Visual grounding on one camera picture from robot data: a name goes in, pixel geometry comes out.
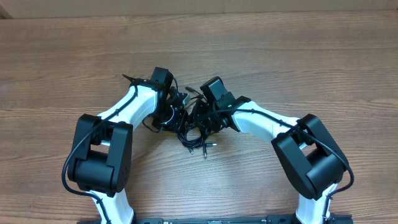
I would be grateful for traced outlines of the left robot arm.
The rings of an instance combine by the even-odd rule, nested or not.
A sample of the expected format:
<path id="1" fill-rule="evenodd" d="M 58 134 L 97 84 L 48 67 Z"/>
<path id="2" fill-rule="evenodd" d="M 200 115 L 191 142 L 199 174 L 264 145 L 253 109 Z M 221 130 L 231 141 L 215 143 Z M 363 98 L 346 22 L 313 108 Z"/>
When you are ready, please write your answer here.
<path id="1" fill-rule="evenodd" d="M 128 78 L 127 94 L 110 109 L 83 114 L 77 121 L 70 154 L 62 168 L 62 184 L 70 193 L 90 197 L 100 223 L 134 223 L 125 186 L 131 171 L 132 134 L 148 117 L 154 131 L 174 131 L 181 126 L 177 82 L 157 67 L 150 79 Z"/>

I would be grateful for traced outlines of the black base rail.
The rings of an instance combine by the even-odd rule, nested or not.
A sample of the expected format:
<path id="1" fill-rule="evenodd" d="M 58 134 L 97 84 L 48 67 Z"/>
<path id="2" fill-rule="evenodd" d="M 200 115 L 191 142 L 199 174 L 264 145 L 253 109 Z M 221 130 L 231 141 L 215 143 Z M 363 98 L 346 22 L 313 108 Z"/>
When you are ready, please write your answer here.
<path id="1" fill-rule="evenodd" d="M 100 220 L 79 221 L 78 224 L 100 224 Z M 268 215 L 263 218 L 188 218 L 188 219 L 162 219 L 162 218 L 134 218 L 133 224 L 294 224 L 300 223 L 292 215 Z M 328 224 L 353 224 L 352 215 L 336 215 L 332 213 L 326 221 Z"/>

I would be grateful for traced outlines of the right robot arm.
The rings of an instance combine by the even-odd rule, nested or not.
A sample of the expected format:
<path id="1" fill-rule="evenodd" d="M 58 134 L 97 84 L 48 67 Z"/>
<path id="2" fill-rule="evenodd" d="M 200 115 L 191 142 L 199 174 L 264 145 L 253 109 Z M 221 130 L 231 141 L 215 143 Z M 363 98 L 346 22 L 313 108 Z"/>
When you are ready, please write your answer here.
<path id="1" fill-rule="evenodd" d="M 353 171 L 317 116 L 283 116 L 261 108 L 245 96 L 235 98 L 220 77 L 208 80 L 200 89 L 206 106 L 203 111 L 196 110 L 194 124 L 203 131 L 231 128 L 271 143 L 290 184 L 299 194 L 293 214 L 267 215 L 264 223 L 353 222 L 351 215 L 330 212 L 333 196 L 353 184 L 350 181 L 338 187 L 344 173 L 353 175 Z"/>

